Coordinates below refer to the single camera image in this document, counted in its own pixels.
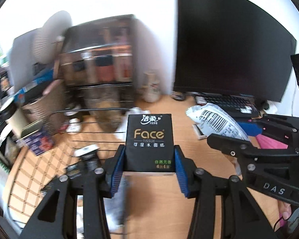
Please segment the person's right hand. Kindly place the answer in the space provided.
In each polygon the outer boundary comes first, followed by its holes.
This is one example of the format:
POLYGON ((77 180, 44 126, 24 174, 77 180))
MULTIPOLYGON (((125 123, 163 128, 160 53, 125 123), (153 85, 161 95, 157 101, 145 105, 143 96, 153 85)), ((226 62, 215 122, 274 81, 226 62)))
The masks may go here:
POLYGON ((284 220, 288 220, 292 214, 291 205, 289 203, 278 201, 279 215, 284 220))

